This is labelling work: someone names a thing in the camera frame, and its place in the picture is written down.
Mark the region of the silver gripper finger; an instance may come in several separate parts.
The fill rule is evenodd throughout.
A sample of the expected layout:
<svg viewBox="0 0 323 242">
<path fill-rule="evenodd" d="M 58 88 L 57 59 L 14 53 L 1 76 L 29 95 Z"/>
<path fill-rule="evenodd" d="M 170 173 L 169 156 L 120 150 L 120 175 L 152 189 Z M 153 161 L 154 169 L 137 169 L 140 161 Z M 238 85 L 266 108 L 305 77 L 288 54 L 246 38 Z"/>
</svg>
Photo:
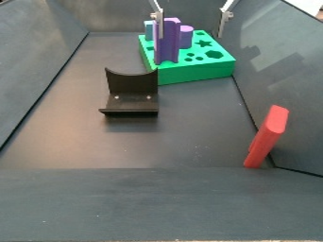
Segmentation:
<svg viewBox="0 0 323 242">
<path fill-rule="evenodd" d="M 149 15 L 150 19 L 157 23 L 157 37 L 164 37 L 164 10 L 160 8 L 156 0 L 149 0 L 149 6 L 153 13 Z"/>
<path fill-rule="evenodd" d="M 232 9 L 236 6 L 237 0 L 226 0 L 224 5 L 218 8 L 220 11 L 220 20 L 218 20 L 218 32 L 217 37 L 221 37 L 224 24 L 233 17 Z"/>
</svg>

